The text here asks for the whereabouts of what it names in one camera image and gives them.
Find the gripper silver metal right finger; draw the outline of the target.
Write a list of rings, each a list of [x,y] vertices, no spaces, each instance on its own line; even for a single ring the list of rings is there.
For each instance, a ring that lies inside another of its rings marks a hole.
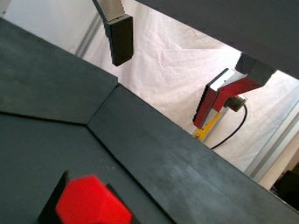
[[[202,128],[211,111],[221,112],[230,97],[263,87],[275,71],[270,65],[242,53],[235,68],[226,68],[206,85],[193,118],[194,125]]]

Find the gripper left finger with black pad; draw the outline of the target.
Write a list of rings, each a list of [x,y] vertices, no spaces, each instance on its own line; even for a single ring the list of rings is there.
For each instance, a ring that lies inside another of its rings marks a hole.
[[[92,0],[103,19],[113,64],[121,66],[134,56],[134,17],[126,14],[122,0]]]

